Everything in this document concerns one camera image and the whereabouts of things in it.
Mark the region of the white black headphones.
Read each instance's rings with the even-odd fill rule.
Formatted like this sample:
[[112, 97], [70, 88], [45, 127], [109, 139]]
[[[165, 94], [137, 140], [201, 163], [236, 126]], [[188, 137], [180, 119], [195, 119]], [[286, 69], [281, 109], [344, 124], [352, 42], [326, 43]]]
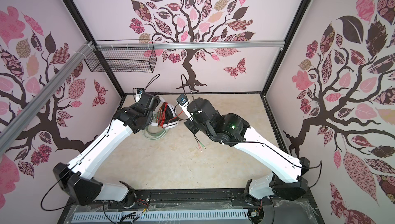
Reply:
[[178, 126], [179, 121], [180, 118], [175, 112], [175, 107], [166, 101], [162, 101], [153, 114], [151, 125], [172, 129]]

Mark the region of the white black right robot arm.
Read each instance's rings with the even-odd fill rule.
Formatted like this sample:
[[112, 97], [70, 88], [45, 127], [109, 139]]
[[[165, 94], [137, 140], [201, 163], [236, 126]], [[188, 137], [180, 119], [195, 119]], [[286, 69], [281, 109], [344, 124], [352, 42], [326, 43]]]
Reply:
[[303, 178], [310, 167], [307, 158], [298, 159], [285, 153], [245, 119], [234, 113], [221, 115], [206, 99], [189, 101], [181, 95], [177, 103], [186, 113], [185, 126], [193, 134], [202, 132], [211, 141], [242, 151], [271, 170], [267, 176], [248, 181], [248, 197], [261, 200], [276, 195], [285, 200], [296, 200], [307, 193], [308, 182]]

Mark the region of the mint green headphones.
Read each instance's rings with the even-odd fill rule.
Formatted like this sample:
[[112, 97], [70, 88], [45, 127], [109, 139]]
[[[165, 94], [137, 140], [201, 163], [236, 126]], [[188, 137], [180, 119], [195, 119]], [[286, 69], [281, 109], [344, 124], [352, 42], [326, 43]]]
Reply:
[[164, 138], [167, 135], [168, 130], [161, 128], [160, 126], [149, 125], [142, 132], [146, 139], [157, 141]]

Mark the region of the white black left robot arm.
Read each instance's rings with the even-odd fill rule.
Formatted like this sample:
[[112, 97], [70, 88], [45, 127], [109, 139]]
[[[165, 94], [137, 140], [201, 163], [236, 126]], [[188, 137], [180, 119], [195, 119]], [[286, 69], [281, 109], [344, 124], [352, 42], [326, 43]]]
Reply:
[[58, 185], [76, 204], [115, 201], [124, 208], [135, 203], [135, 190], [125, 182], [108, 183], [95, 178], [95, 173], [114, 149], [127, 137], [145, 130], [161, 103], [159, 96], [142, 93], [131, 106], [118, 110], [109, 126], [80, 155], [68, 164], [53, 169]]

